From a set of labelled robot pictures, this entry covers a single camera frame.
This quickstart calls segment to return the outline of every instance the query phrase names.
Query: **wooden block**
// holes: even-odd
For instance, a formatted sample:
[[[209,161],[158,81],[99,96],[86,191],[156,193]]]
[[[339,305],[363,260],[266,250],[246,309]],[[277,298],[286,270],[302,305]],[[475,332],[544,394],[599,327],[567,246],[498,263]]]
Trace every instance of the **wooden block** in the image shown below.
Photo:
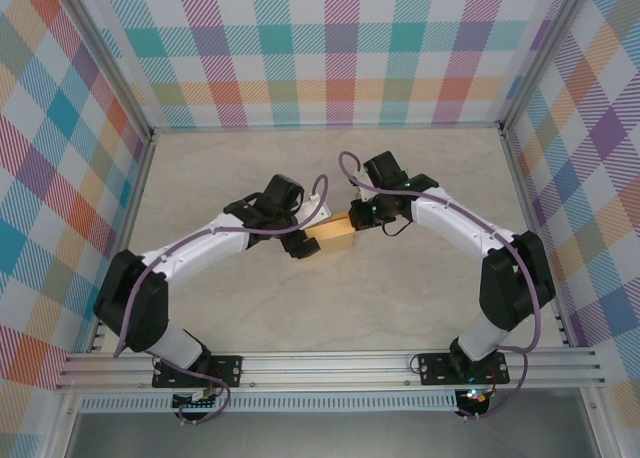
[[[312,226],[305,231],[309,238],[315,238],[320,245],[320,251],[313,255],[314,257],[351,248],[356,234],[347,213],[334,215],[331,221]]]

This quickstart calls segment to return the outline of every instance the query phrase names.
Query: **marble surface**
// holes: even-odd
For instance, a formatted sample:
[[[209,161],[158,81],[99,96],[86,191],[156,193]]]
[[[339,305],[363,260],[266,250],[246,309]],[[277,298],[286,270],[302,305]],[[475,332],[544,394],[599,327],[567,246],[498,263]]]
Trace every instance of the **marble surface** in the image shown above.
[[[526,229],[496,130],[309,130],[160,135],[130,248],[172,242],[282,173],[308,190],[330,180],[328,203],[355,197],[338,167],[391,150],[486,219]],[[390,231],[398,224],[390,226]],[[479,312],[480,263],[413,224],[396,238],[361,232],[352,249],[294,260],[277,240],[204,271],[170,301],[170,317],[217,351],[446,348]],[[542,346],[560,346],[550,307]],[[525,345],[528,320],[509,343]]]

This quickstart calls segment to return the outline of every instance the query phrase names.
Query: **black mounting plate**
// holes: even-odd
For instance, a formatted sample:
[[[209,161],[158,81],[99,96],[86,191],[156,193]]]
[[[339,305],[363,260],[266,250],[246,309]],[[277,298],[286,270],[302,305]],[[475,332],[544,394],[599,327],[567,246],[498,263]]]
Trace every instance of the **black mounting plate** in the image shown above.
[[[153,367],[155,368],[151,380],[153,388],[209,388],[210,386],[208,380],[185,375],[162,361],[157,361]],[[237,388],[240,386],[240,376],[242,375],[242,357],[212,355],[209,359],[207,374],[221,379],[229,385],[229,388]]]
[[[422,385],[492,385],[494,378],[489,372],[489,368],[495,373],[495,383],[506,385],[509,383],[509,370],[506,368],[507,361],[502,353],[493,353],[486,362],[486,373],[475,376],[468,383],[461,381],[460,376],[449,360],[449,353],[420,353],[417,355],[417,369],[420,372],[420,383]]]

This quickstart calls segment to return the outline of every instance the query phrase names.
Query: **plaid fabric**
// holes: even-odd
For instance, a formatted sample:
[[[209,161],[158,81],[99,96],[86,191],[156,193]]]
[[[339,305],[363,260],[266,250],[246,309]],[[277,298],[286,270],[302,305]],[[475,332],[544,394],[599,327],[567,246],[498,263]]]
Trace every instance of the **plaid fabric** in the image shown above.
[[[562,9],[562,5],[564,4],[564,1],[565,0],[553,0],[553,3],[549,7],[547,14],[545,15],[544,20],[542,21],[542,25],[540,25],[540,28],[536,33],[536,37],[531,42],[531,46],[527,51],[527,55],[524,61],[522,62],[522,64],[520,65],[520,69],[518,70],[518,75],[516,76],[516,79],[513,80],[511,88],[509,88],[507,99],[502,104],[502,108],[498,113],[499,121],[504,120],[504,117],[507,114],[507,111],[509,110],[511,103],[513,102],[513,98],[516,96],[516,93],[520,89],[520,84],[522,83],[522,80],[529,73],[529,70],[531,69],[533,62],[538,56],[540,45],[542,44],[544,39],[547,37],[547,34],[551,30],[551,24],[553,23],[556,16],[558,15],[558,12]]]
[[[538,1],[85,3],[150,121],[191,128],[494,122]]]
[[[513,147],[578,341],[601,352],[620,437],[640,449],[638,3],[586,2]]]
[[[42,442],[142,145],[58,0],[0,0],[0,457]]]

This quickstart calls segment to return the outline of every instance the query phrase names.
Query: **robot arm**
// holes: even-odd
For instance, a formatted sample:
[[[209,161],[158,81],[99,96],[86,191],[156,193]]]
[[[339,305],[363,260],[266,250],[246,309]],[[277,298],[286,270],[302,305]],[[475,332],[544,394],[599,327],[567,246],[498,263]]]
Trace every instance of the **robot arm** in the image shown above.
[[[450,359],[465,381],[484,374],[485,359],[533,312],[522,270],[495,235],[508,240],[517,250],[534,280],[538,303],[543,307],[555,296],[555,288],[540,238],[530,231],[517,235],[486,222],[453,200],[435,180],[425,175],[409,178],[388,151],[364,163],[363,169],[354,173],[354,178],[378,189],[412,190],[431,197],[376,194],[361,187],[360,199],[351,203],[349,211],[356,230],[390,223],[400,215],[433,229],[482,264],[481,312],[470,329],[451,344]]]
[[[302,202],[304,189],[282,175],[275,175],[262,193],[231,203],[206,226],[174,244],[141,256],[129,250],[118,253],[109,266],[94,306],[94,313],[118,336],[134,283],[148,266],[160,258],[142,281],[128,320],[125,343],[133,351],[147,351],[180,368],[208,373],[209,350],[185,330],[169,322],[168,300],[195,275],[226,257],[240,253],[272,236],[294,258],[305,258],[320,249],[308,239],[304,228],[331,216],[321,197],[311,195]],[[300,229],[281,235],[219,229],[277,230],[306,221]]]

